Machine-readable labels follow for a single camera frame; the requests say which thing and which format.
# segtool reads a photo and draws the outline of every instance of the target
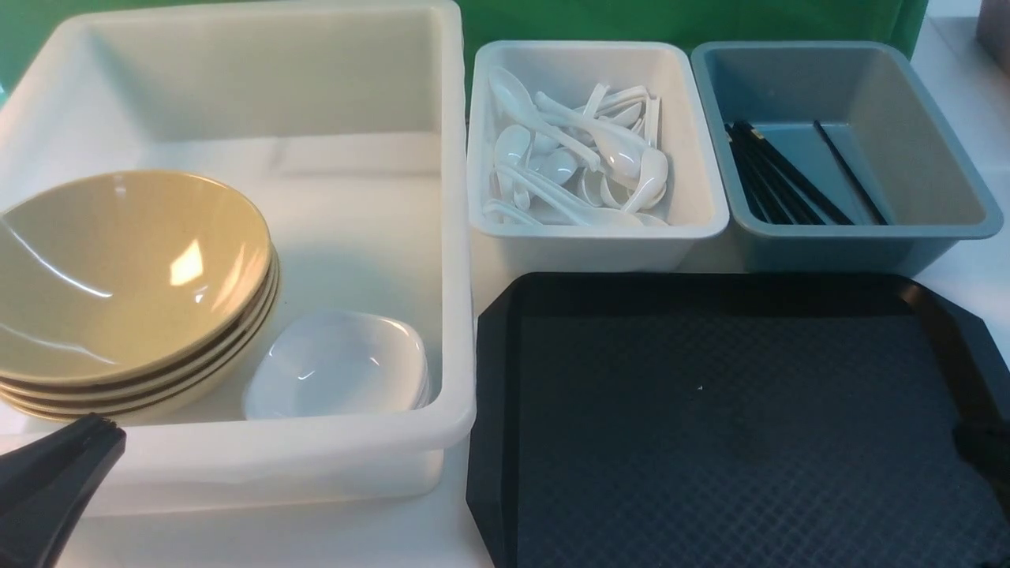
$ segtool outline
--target black tray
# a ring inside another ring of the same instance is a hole
[[[1007,415],[1010,372],[981,319],[912,281],[528,275],[477,343],[467,500],[498,568],[1010,554],[951,439]]]

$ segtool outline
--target tan bowl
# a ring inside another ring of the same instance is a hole
[[[201,370],[193,377],[187,378],[179,384],[169,385],[168,388],[160,388],[157,392],[130,396],[115,404],[108,404],[102,407],[67,408],[44,404],[32,404],[29,406],[11,399],[6,393],[0,393],[0,398],[3,398],[14,409],[25,414],[64,422],[76,420],[90,412],[96,412],[116,419],[126,419],[152,417],[175,411],[209,394],[231,375],[247,355],[256,353],[260,340],[262,340],[262,332],[268,327],[270,316],[274,312],[277,298],[280,295],[280,289],[281,281],[278,278],[275,281],[265,309],[263,309],[257,320],[245,332],[239,342],[229,349],[227,353],[223,354],[220,359],[212,362],[206,369]]]
[[[219,336],[267,276],[270,231],[241,193],[182,172],[105,174],[0,216],[0,376],[114,382]]]
[[[31,403],[55,403],[56,405],[63,405],[64,402],[69,401],[91,401],[97,404],[103,400],[122,398],[131,394],[149,391],[156,387],[175,383],[181,379],[190,377],[194,372],[206,367],[208,363],[220,358],[221,354],[233,346],[257,320],[260,312],[267,305],[275,281],[280,278],[281,267],[280,261],[277,260],[276,252],[273,254],[273,259],[274,262],[271,263],[268,270],[267,279],[261,285],[251,304],[238,316],[238,319],[232,322],[219,336],[219,339],[212,341],[196,353],[173,362],[166,368],[158,369],[125,381],[89,386],[36,386],[0,377],[0,392],[7,394],[8,398],[14,402],[27,405]]]

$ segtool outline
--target utensil container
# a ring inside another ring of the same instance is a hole
[[[57,30],[0,112],[0,210],[100,172],[191,171],[263,211],[284,280],[264,348],[207,398],[128,428],[87,514],[412,495],[438,482],[442,450],[475,411],[463,85],[448,1],[184,6]],[[433,401],[243,421],[266,346],[327,309],[417,329]],[[0,452],[46,428],[0,406]]]
[[[482,210],[492,197],[494,144],[509,123],[497,112],[488,72],[501,66],[531,94],[577,108],[597,83],[611,92],[643,85],[662,99],[659,148],[671,159],[668,191],[653,211],[667,227],[504,224]],[[470,221],[490,238],[512,277],[535,271],[672,270],[698,241],[722,232],[725,194],[687,56],[672,45],[621,41],[498,41],[477,56],[470,108]]]
[[[914,275],[1003,215],[941,112],[893,48],[873,42],[715,42],[692,55],[751,271]],[[747,207],[724,123],[748,120],[855,222],[773,225]],[[873,217],[813,126],[820,120],[890,225]]]

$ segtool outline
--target white container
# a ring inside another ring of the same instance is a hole
[[[611,92],[644,85],[662,99],[660,150],[672,159],[667,195],[653,214],[669,227],[504,224],[488,219],[494,144],[509,119],[498,116],[488,70],[500,66],[530,94],[543,91],[577,108],[597,83]],[[477,54],[467,157],[470,222],[494,241],[506,270],[527,272],[668,271],[700,240],[726,228],[729,210],[691,65],[666,43],[497,41]]]
[[[265,347],[317,310],[389,316],[421,335],[434,391],[407,412],[242,421],[257,354],[208,398],[128,428],[88,514],[437,483],[475,412],[463,85],[447,0],[186,6],[55,32],[0,112],[0,210],[114,170],[221,180],[264,212],[281,257]],[[54,428],[0,405],[0,452]]]

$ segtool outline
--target black object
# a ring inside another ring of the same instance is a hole
[[[817,133],[820,134],[824,144],[827,145],[827,148],[831,151],[831,156],[834,157],[834,161],[841,166],[841,170],[845,173],[845,177],[848,178],[848,183],[852,184],[852,187],[855,189],[855,193],[860,195],[860,199],[863,200],[863,204],[870,210],[870,214],[874,216],[874,220],[877,221],[877,224],[888,224],[887,219],[884,218],[884,213],[881,213],[881,210],[877,207],[877,203],[874,202],[873,197],[870,197],[870,193],[867,191],[867,188],[864,187],[858,176],[855,175],[855,172],[852,171],[848,162],[845,161],[845,157],[841,155],[838,147],[834,145],[834,140],[832,140],[831,136],[828,135],[827,130],[824,129],[820,120],[814,120],[814,128],[817,130]]]
[[[790,217],[798,224],[824,224],[820,215],[810,205],[807,205],[807,202],[793,189],[793,185],[767,159],[750,133],[738,126],[734,126],[733,129],[736,132],[736,139],[740,141],[742,158],[750,163],[750,168],[779,198],[779,201],[789,211]]]
[[[771,189],[765,185],[764,180],[750,167],[750,162],[743,154],[744,149],[733,136],[733,131],[726,127],[726,135],[729,136],[729,150],[733,154],[733,161],[736,162],[736,169],[740,173],[740,182],[743,188],[743,196],[747,200],[750,212],[759,220],[772,222],[775,224],[789,224],[789,215],[772,195]]]
[[[776,168],[781,170],[782,173],[785,174],[785,176],[789,178],[789,180],[793,182],[793,184],[795,184],[804,195],[807,196],[807,199],[810,199],[814,205],[817,205],[821,211],[824,211],[824,214],[830,217],[831,220],[838,224],[853,224],[852,219],[848,218],[848,215],[843,213],[841,209],[835,206],[830,199],[821,193],[821,191],[817,189],[817,187],[811,183],[811,181],[807,179],[802,172],[796,169],[796,166],[793,166],[793,164],[787,160],[782,153],[772,146],[772,143],[765,139],[765,136],[762,135],[756,128],[751,126],[749,122],[737,122],[736,127],[747,132],[750,139],[752,139],[758,148],[761,149],[765,157],[770,162],[775,164]]]
[[[125,447],[115,422],[89,414],[0,456],[0,566],[55,566]]]
[[[467,501],[498,568],[980,566],[981,319],[875,275],[527,275],[481,315]]]

